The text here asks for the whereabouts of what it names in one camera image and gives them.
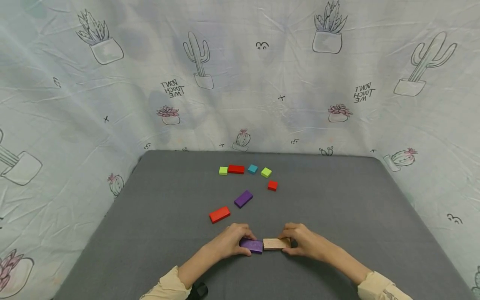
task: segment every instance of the red block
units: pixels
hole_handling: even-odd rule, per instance
[[[230,215],[230,211],[228,210],[228,207],[224,206],[210,213],[210,220],[212,220],[212,224],[215,224],[216,222],[225,219],[229,215]]]
[[[268,183],[268,189],[271,191],[276,191],[277,185],[278,185],[278,182],[270,180]]]
[[[235,165],[229,165],[228,166],[228,172],[229,173],[243,174],[244,171],[245,171],[244,166],[235,166]]]

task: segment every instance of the sleeve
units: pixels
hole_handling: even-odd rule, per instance
[[[388,278],[377,272],[367,274],[367,278],[358,286],[361,300],[412,300]]]
[[[140,297],[140,300],[185,300],[190,295],[178,277],[178,266],[175,266],[158,281],[157,285]]]

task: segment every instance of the blue block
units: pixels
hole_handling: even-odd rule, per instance
[[[258,170],[258,167],[256,165],[250,165],[248,167],[248,172],[251,173],[251,174],[255,174]]]

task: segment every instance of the green block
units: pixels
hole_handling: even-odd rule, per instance
[[[270,176],[270,174],[272,174],[272,170],[270,170],[269,168],[264,168],[262,170],[262,176],[263,177],[268,178]]]
[[[228,167],[220,167],[220,170],[218,170],[219,175],[226,175],[228,173]]]

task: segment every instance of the purple block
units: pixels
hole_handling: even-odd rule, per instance
[[[247,191],[244,191],[243,194],[240,195],[240,197],[238,197],[234,203],[239,208],[242,208],[252,198],[253,198],[252,193],[247,190]]]
[[[241,239],[240,240],[240,247],[248,248],[252,253],[262,254],[264,250],[264,242],[261,240],[249,240],[249,239]]]

